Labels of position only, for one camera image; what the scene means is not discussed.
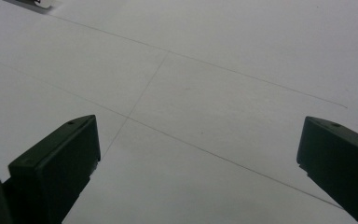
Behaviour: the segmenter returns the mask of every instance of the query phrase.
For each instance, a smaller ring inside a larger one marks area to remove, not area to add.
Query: dark object at edge
[[[358,221],[358,133],[328,120],[306,117],[297,162]]]
[[[63,124],[8,166],[0,224],[62,223],[100,159],[95,116]]]

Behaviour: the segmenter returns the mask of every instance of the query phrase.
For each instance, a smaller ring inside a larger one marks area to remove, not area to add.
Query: screw hole
[[[334,127],[337,127],[337,128],[341,127],[341,125],[337,124],[337,123],[331,123],[331,125],[333,125]]]

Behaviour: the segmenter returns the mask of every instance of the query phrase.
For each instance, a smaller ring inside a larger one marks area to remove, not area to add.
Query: white surface
[[[296,149],[307,115],[358,132],[358,1],[61,0],[48,15],[0,1],[0,178],[88,114],[105,152],[133,108],[172,139],[129,121],[90,182],[103,189],[119,176],[124,186],[85,193],[69,222],[353,223],[307,195],[332,202],[297,167]]]
[[[356,222],[334,206],[128,120],[65,223]]]
[[[125,118],[0,64],[0,178],[8,164],[66,121],[95,114],[104,154]]]

